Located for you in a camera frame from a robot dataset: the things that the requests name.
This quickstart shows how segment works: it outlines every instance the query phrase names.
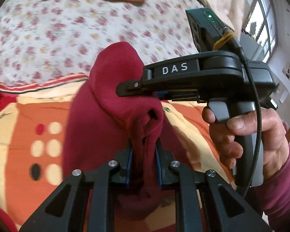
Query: black cable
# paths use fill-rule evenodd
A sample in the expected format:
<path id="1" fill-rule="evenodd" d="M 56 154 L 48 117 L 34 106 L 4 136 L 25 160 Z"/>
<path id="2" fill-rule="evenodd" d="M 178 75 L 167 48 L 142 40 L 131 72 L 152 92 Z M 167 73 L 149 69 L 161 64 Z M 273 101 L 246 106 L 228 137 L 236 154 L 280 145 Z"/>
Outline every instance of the black cable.
<path id="1" fill-rule="evenodd" d="M 261 114 L 261 106 L 260 106 L 260 102 L 259 102 L 259 96 L 258 96 L 258 92 L 257 92 L 257 88 L 256 85 L 253 81 L 252 75 L 251 75 L 251 71 L 250 71 L 250 67 L 248 65 L 247 62 L 247 58 L 244 54 L 243 48 L 242 47 L 238 47 L 237 48 L 237 56 L 240 58 L 240 61 L 242 62 L 244 69 L 246 71 L 247 77 L 248 77 L 248 81 L 251 85 L 251 89 L 253 91 L 254 94 L 254 104 L 255 104 L 255 108 L 256 108 L 256 112 L 257 112 L 257 138 L 256 138 L 256 146 L 254 149 L 254 156 L 252 159 L 252 165 L 251 165 L 251 170 L 250 170 L 250 175 L 248 178 L 248 182 L 247 182 L 247 186 L 244 188 L 244 194 L 243 197 L 246 196 L 251 183 L 252 183 L 252 179 L 254 176 L 254 172 L 256 170 L 256 166 L 257 166 L 257 160 L 259 157 L 259 151 L 260 151 L 260 144 L 261 144 L 261 135 L 262 135 L 262 114 Z"/>

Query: das logo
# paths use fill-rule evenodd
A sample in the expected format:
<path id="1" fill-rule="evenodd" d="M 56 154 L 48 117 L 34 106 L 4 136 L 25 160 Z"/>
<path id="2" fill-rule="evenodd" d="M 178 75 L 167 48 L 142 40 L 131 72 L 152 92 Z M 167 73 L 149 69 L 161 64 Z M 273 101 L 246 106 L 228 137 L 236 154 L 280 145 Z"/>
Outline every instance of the das logo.
<path id="1" fill-rule="evenodd" d="M 187 63 L 182 63 L 181 66 L 180 66 L 180 70 L 181 71 L 184 71 L 184 70 L 187 70 L 188 69 L 188 66 L 186 66 Z M 172 66 L 172 71 L 171 73 L 173 72 L 178 72 L 178 68 L 176 65 L 173 65 Z M 165 74 L 168 74 L 169 73 L 169 68 L 168 67 L 163 67 L 162 68 L 162 74 L 165 75 Z"/>

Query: human hand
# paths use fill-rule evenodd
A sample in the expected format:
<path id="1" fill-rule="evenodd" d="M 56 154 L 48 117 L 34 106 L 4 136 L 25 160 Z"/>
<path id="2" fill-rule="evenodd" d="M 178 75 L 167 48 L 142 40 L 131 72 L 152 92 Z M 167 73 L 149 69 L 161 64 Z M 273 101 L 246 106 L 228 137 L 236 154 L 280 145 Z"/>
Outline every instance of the human hand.
<path id="1" fill-rule="evenodd" d="M 286 162 L 289 155 L 286 131 L 277 112 L 273 109 L 261 109 L 262 112 L 262 142 L 264 150 L 264 179 L 273 176 Z M 209 124 L 209 134 L 220 161 L 228 168 L 233 168 L 236 158 L 243 154 L 242 146 L 234 141 L 235 135 L 250 135 L 257 131 L 256 111 L 231 118 L 227 125 L 216 124 L 214 113 L 207 107 L 203 109 L 202 117 Z"/>

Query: floral bedsheet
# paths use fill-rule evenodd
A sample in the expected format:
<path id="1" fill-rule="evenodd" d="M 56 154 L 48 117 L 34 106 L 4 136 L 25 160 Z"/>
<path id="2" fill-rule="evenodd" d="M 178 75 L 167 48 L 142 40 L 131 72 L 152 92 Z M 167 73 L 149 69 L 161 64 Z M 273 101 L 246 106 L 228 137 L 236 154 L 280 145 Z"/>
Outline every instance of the floral bedsheet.
<path id="1" fill-rule="evenodd" d="M 0 81 L 42 84 L 89 74 L 99 52 L 118 41 L 129 42 L 145 65 L 197 53 L 185 10 L 200 6 L 196 0 L 6 0 L 0 8 Z"/>

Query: polka dot pattern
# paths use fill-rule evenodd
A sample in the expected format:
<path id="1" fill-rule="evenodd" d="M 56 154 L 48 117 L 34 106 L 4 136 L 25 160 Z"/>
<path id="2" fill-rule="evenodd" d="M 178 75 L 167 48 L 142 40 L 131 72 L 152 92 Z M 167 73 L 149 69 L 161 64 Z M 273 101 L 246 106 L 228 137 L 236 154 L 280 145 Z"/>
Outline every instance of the polka dot pattern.
<path id="1" fill-rule="evenodd" d="M 61 155 L 61 143 L 57 139 L 51 139 L 47 142 L 46 152 L 51 157 L 58 157 Z"/>
<path id="2" fill-rule="evenodd" d="M 35 163 L 30 168 L 31 177 L 34 181 L 38 181 L 41 176 L 41 167 L 39 164 Z"/>
<path id="3" fill-rule="evenodd" d="M 41 140 L 35 140 L 31 147 L 30 153 L 33 157 L 41 157 L 44 152 L 44 143 Z"/>
<path id="4" fill-rule="evenodd" d="M 62 168 L 57 164 L 50 164 L 45 170 L 46 180 L 49 184 L 58 186 L 62 181 Z"/>
<path id="5" fill-rule="evenodd" d="M 45 126 L 43 124 L 38 124 L 36 126 L 36 134 L 37 135 L 42 135 L 44 133 Z"/>
<path id="6" fill-rule="evenodd" d="M 62 131 L 62 124 L 59 122 L 51 122 L 48 125 L 48 131 L 50 134 L 59 134 Z"/>

